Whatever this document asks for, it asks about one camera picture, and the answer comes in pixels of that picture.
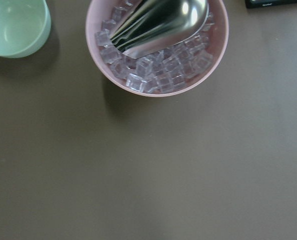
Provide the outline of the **pink bowl with ice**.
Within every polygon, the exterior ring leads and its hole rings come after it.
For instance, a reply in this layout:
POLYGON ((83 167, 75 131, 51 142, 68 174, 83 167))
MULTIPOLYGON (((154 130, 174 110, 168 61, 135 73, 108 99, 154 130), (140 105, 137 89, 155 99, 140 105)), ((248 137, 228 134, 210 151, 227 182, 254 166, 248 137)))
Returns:
POLYGON ((182 94, 197 87, 205 81, 220 64, 228 44, 229 19, 224 2, 222 0, 212 0, 209 3, 209 8, 214 14, 215 25, 210 28, 211 43, 207 49, 209 50, 209 53, 213 55, 213 63, 204 72, 189 79, 187 85, 178 90, 173 90, 167 93, 161 93, 159 91, 155 91, 154 93, 141 93, 128 88, 126 86, 126 81, 115 77, 109 68, 109 65, 102 60, 100 54, 102 47, 97 46, 95 38, 95 34, 101 29, 102 21, 107 20, 110 17, 113 8, 122 3, 122 0, 92 0, 86 14, 85 37, 88 51, 94 64, 104 77, 107 78, 107 82, 114 84, 120 90, 124 90, 134 95, 150 98, 165 98, 182 94))

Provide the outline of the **metal ice scoop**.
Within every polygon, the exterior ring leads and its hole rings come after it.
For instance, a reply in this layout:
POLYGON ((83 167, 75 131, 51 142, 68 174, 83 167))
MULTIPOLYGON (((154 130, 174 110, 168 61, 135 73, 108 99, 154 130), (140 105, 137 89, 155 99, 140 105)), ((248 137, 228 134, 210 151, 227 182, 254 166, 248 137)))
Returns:
POLYGON ((206 0, 140 0, 113 28, 110 41, 124 55, 139 59, 190 38, 208 14, 206 0))

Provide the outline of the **mint green bowl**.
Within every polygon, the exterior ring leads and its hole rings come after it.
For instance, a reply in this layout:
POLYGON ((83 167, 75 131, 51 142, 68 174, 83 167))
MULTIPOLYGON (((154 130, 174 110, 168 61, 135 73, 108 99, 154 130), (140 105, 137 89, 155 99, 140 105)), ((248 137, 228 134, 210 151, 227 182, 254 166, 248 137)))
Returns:
POLYGON ((0 57, 34 54, 49 38, 51 24, 45 0, 0 0, 0 57))

